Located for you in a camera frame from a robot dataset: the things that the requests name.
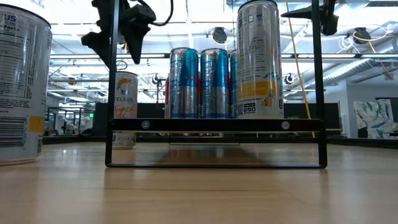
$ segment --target yellow label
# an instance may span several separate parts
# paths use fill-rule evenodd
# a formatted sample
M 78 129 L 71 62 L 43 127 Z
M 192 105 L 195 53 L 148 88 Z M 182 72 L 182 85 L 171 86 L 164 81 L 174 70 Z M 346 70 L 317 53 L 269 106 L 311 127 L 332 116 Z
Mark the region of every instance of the yellow label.
M 44 126 L 44 117 L 30 116 L 29 118 L 29 132 L 42 133 Z
M 253 96 L 279 96 L 277 82 L 245 83 L 239 86 L 239 99 Z

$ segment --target artwork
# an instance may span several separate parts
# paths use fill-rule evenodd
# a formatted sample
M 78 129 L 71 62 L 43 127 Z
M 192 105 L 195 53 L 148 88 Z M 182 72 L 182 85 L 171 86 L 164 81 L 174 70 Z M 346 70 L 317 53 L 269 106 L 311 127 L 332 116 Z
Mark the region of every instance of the artwork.
M 390 133 L 398 129 L 394 123 L 390 100 L 376 102 L 354 101 L 356 123 L 358 129 L 368 128 L 369 139 L 396 139 Z

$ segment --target blue and silver can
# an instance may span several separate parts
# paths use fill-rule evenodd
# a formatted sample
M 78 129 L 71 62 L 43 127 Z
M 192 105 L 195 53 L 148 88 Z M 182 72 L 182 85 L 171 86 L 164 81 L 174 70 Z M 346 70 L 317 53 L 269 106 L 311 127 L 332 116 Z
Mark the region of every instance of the blue and silver can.
M 228 60 L 223 49 L 200 54 L 202 118 L 230 118 Z
M 231 72 L 231 118 L 238 118 L 238 58 L 236 50 L 231 52 L 230 72 Z
M 198 52 L 189 48 L 170 53 L 170 118 L 198 118 Z

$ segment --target black metal frame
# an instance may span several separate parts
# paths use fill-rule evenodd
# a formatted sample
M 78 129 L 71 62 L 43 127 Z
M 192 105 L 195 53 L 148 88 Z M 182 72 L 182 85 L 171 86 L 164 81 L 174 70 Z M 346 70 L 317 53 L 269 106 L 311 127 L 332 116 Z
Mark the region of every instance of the black metal frame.
M 119 0 L 112 0 L 113 18 L 111 34 L 111 65 L 109 69 L 108 129 L 106 134 L 105 164 L 108 167 L 134 168 L 271 168 L 271 169 L 322 169 L 328 164 L 326 152 L 325 102 L 323 96 L 322 48 L 320 33 L 320 8 L 318 0 L 312 0 L 313 48 L 315 66 L 315 93 L 319 119 L 113 119 L 116 80 L 116 48 L 118 41 Z M 318 132 L 318 165 L 270 166 L 270 165 L 134 165 L 112 163 L 113 131 L 137 132 Z

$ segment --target energy drink can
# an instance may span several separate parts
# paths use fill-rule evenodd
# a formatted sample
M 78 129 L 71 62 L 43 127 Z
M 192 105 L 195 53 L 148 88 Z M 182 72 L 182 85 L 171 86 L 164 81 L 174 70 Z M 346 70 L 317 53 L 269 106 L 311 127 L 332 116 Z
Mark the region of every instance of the energy drink can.
M 165 101 L 164 101 L 164 118 L 170 118 L 170 110 L 169 110 L 169 95 L 170 95 L 170 82 L 169 77 L 166 78 L 166 91 L 165 91 Z
M 208 49 L 200 54 L 203 118 L 229 118 L 228 53 Z
M 0 166 L 41 155 L 51 40 L 45 19 L 0 4 Z
M 193 49 L 170 53 L 170 118 L 198 118 L 198 61 Z
M 231 65 L 231 118 L 238 118 L 238 59 L 236 50 L 229 56 Z
M 131 72 L 116 72 L 114 112 L 116 119 L 137 118 L 138 78 Z M 136 145 L 136 134 L 115 131 L 113 149 L 132 149 Z
M 283 118 L 279 12 L 274 1 L 238 10 L 239 118 Z

